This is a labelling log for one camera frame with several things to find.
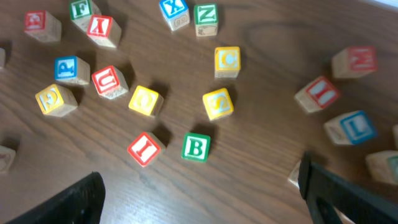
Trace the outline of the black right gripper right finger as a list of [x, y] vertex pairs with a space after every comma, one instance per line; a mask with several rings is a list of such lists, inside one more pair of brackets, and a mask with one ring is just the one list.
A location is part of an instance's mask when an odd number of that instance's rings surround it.
[[302, 198], [314, 223], [341, 223], [336, 211], [355, 223], [397, 224], [397, 204], [379, 197], [312, 162], [304, 152], [298, 173]]

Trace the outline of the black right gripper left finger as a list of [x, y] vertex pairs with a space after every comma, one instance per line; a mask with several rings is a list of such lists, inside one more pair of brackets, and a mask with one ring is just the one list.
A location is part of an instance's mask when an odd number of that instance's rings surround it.
[[99, 224], [105, 195], [102, 176], [93, 172], [8, 224]]

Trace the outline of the yellow O block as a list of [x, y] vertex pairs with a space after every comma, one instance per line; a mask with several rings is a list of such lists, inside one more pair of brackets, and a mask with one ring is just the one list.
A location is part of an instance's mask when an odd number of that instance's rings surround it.
[[128, 108], [145, 116], [155, 117], [159, 113], [164, 98], [156, 91], [138, 85]]

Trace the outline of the green B block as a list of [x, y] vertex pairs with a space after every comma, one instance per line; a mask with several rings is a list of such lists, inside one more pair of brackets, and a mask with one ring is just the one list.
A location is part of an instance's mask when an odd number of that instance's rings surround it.
[[208, 160], [211, 138], [197, 133], [186, 133], [181, 157], [189, 161], [205, 163]]

